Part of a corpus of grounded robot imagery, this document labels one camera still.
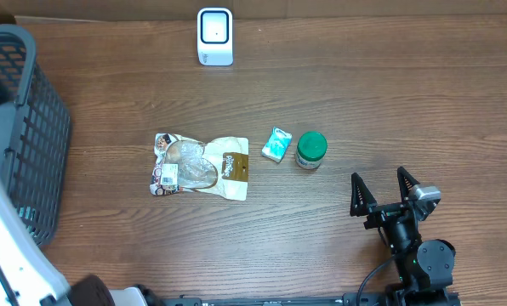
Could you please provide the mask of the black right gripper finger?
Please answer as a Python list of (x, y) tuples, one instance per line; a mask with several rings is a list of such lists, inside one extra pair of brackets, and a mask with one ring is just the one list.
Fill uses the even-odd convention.
[(413, 187), (418, 185), (419, 181), (417, 179), (415, 179), (405, 169), (405, 167), (398, 167), (397, 168), (397, 178), (398, 178), (402, 202), (415, 201), (416, 195), (414, 194)]
[(351, 175), (351, 188), (350, 215), (367, 216), (378, 203), (358, 173)]

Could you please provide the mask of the green lid jar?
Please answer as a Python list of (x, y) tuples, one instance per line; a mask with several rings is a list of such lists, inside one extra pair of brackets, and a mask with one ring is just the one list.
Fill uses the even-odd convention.
[(295, 160), (303, 169), (316, 169), (322, 164), (327, 149), (328, 142), (323, 134), (317, 131), (306, 132), (299, 138)]

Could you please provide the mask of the teal tissue packet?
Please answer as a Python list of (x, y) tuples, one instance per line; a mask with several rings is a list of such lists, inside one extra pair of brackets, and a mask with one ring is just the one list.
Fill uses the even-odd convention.
[(285, 132), (279, 127), (273, 127), (271, 136), (261, 150), (261, 155), (274, 162), (280, 163), (292, 139), (293, 135), (291, 133)]

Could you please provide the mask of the beige snack pouch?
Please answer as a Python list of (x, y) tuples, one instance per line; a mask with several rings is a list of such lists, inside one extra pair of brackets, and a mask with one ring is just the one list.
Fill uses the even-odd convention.
[(248, 139), (222, 137), (210, 142), (176, 133), (155, 136), (150, 192), (168, 196), (201, 192), (244, 201), (248, 193)]

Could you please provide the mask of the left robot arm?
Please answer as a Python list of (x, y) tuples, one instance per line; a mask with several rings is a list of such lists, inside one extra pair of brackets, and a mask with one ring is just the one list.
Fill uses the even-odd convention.
[(110, 290), (95, 275), (74, 285), (49, 262), (20, 221), (0, 178), (0, 306), (146, 306), (137, 287)]

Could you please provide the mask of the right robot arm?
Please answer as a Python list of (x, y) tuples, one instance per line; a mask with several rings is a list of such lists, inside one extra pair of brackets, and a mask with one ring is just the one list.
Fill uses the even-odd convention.
[[(460, 305), (459, 295), (447, 290), (453, 284), (456, 251), (448, 241), (424, 241), (419, 223), (436, 209), (441, 192), (423, 185), (404, 167), (397, 168), (401, 200), (379, 205), (358, 173), (351, 174), (350, 215), (364, 217), (367, 230), (376, 229), (390, 249), (390, 258), (373, 269), (356, 294), (345, 299), (352, 305)], [(382, 293), (368, 295), (367, 283), (394, 264), (399, 282)]]

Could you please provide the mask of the white barcode scanner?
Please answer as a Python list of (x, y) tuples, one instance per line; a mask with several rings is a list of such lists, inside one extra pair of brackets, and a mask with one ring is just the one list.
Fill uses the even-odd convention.
[(205, 66), (233, 64), (233, 15), (229, 9), (206, 7), (198, 12), (197, 54)]

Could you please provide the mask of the grey plastic mesh basket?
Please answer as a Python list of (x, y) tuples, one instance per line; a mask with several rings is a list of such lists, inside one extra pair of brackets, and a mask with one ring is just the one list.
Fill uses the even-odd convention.
[(27, 232), (40, 247), (57, 231), (71, 130), (71, 114), (37, 63), (32, 35), (0, 25), (0, 178), (16, 212), (39, 211), (37, 230)]

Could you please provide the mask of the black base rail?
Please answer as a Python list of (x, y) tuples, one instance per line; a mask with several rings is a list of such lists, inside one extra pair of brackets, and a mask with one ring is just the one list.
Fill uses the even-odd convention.
[(415, 297), (410, 302), (391, 301), (383, 293), (362, 293), (359, 303), (356, 293), (345, 293), (341, 297), (297, 297), (297, 298), (245, 298), (245, 299), (215, 299), (201, 300), (199, 297), (178, 297), (162, 298), (160, 305), (165, 306), (385, 306), (385, 305), (449, 305), (461, 306), (457, 293), (450, 293), (436, 296), (430, 294), (427, 296)]

